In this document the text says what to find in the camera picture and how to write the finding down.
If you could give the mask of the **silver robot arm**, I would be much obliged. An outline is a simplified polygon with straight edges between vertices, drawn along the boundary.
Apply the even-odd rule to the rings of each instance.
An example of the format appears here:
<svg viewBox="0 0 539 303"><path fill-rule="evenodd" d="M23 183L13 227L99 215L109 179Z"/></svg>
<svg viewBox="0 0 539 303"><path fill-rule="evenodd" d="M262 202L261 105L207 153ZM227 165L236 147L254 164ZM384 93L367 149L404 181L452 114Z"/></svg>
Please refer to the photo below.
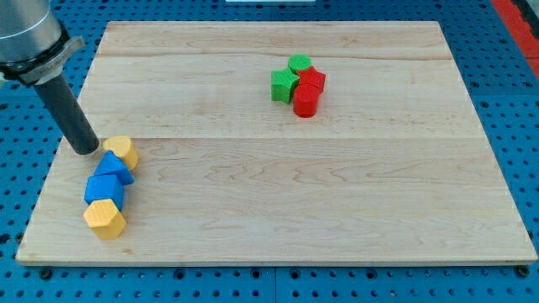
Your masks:
<svg viewBox="0 0 539 303"><path fill-rule="evenodd" d="M82 36L67 33L49 1L1 0L1 83L49 82L84 46Z"/></svg>

